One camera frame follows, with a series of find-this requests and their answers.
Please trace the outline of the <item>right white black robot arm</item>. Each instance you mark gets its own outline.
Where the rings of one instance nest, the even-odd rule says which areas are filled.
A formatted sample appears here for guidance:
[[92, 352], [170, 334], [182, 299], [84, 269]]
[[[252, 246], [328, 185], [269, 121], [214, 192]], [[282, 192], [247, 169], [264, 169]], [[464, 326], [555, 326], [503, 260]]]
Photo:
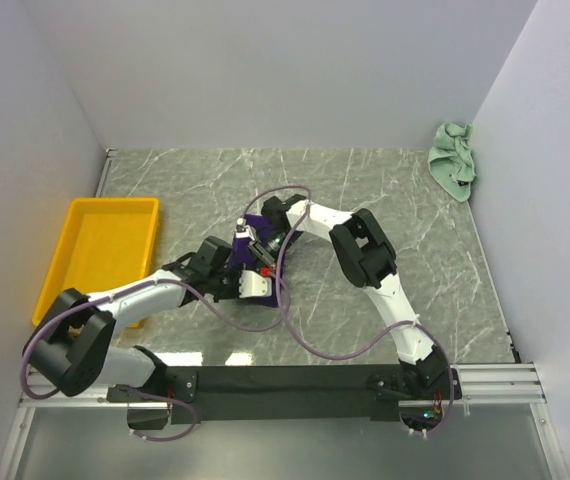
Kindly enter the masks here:
[[273, 196], [259, 215], [237, 220], [234, 253], [247, 254], [246, 263], [271, 279], [271, 293], [283, 309], [285, 252], [303, 233], [330, 242], [344, 277], [373, 303], [396, 347], [408, 393], [426, 399], [439, 391], [453, 398], [455, 378], [444, 348], [421, 325], [401, 284], [394, 247], [369, 210], [345, 212], [302, 195]]

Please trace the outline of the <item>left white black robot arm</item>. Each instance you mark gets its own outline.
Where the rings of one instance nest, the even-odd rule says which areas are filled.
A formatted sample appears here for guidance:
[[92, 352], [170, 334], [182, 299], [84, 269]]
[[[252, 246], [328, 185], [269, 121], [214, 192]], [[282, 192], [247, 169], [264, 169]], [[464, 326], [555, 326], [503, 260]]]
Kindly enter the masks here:
[[93, 294], [63, 291], [24, 346], [23, 393], [35, 400], [57, 393], [73, 397], [90, 387], [106, 364], [123, 362], [137, 366], [123, 380], [132, 392], [145, 402], [159, 399], [166, 377], [154, 360], [139, 349], [112, 349], [112, 338], [151, 315], [203, 302], [207, 295], [236, 298], [240, 269], [228, 265], [232, 253], [231, 244], [209, 236], [197, 251], [141, 280]]

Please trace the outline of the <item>green towel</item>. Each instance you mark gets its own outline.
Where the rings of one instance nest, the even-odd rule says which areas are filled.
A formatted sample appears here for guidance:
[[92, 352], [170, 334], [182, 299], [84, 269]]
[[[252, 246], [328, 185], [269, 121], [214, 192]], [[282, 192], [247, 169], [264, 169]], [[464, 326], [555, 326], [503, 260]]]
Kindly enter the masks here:
[[436, 130], [428, 153], [429, 173], [459, 203], [469, 200], [477, 177], [470, 146], [472, 134], [472, 124], [444, 123]]

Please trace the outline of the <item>purple towel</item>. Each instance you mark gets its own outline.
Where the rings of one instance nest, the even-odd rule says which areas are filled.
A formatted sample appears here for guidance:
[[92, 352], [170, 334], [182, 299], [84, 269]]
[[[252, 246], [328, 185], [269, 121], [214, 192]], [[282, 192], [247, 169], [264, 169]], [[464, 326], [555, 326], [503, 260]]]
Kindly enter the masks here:
[[271, 308], [278, 306], [271, 273], [276, 273], [285, 234], [261, 215], [246, 214], [237, 220], [228, 266], [240, 268], [240, 299]]

